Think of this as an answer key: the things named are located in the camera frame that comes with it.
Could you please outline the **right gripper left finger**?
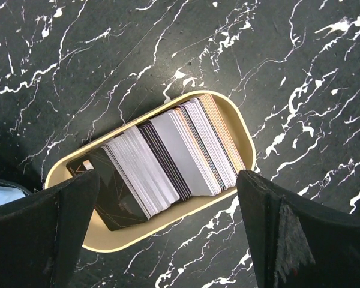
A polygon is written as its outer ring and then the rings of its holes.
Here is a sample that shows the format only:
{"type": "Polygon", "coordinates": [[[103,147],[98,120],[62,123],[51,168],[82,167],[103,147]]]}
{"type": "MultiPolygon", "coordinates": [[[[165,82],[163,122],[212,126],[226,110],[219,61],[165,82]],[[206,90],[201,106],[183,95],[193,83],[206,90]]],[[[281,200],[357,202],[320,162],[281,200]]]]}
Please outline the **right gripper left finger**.
{"type": "Polygon", "coordinates": [[[99,190],[89,170],[0,205],[0,287],[67,287],[99,190]]]}

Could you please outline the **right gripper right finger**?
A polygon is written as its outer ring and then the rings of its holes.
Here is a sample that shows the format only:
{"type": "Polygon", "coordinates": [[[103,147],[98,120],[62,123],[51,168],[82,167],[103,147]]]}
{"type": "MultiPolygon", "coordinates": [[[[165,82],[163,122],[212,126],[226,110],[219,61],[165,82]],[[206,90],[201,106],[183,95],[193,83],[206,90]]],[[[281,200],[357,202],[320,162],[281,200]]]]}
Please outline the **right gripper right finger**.
{"type": "Polygon", "coordinates": [[[360,217],[250,170],[237,193],[259,287],[360,287],[360,217]]]}

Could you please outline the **black leather card holder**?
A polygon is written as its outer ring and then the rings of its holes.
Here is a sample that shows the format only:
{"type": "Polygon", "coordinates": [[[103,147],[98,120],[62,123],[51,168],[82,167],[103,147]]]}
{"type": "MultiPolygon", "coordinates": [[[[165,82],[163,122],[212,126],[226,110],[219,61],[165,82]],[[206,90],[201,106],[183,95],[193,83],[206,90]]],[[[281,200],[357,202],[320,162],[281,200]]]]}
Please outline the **black leather card holder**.
{"type": "Polygon", "coordinates": [[[0,206],[31,194],[32,192],[17,183],[0,179],[0,206]]]}

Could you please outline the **black VIP card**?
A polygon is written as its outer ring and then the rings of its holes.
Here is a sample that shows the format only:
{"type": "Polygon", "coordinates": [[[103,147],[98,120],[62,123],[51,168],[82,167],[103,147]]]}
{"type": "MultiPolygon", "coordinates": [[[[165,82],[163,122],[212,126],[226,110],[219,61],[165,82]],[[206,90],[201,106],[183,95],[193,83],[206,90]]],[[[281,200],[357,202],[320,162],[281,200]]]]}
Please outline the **black VIP card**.
{"type": "Polygon", "coordinates": [[[108,153],[97,148],[66,164],[71,175],[76,176],[94,169],[100,177],[100,190],[95,210],[110,231],[135,226],[148,221],[132,186],[123,172],[116,168],[108,153]]]}

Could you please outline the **beige oval card tray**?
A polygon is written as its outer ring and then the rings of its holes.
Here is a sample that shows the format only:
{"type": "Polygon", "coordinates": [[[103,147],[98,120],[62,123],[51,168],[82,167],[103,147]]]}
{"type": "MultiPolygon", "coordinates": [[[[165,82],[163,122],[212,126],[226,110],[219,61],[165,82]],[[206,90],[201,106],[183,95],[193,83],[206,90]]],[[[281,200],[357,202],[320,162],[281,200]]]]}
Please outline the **beige oval card tray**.
{"type": "Polygon", "coordinates": [[[110,253],[236,193],[255,149],[238,107],[213,91],[184,94],[59,160],[45,186],[100,177],[83,245],[110,253]]]}

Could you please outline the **stack of credit cards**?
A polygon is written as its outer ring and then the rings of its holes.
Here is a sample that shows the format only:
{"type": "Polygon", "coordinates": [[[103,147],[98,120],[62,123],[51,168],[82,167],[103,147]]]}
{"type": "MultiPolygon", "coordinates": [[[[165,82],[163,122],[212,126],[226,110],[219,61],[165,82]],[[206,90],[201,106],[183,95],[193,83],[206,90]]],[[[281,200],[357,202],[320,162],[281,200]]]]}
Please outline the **stack of credit cards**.
{"type": "Polygon", "coordinates": [[[132,126],[101,148],[148,220],[177,202],[232,188],[245,169],[211,94],[202,94],[132,126]]]}

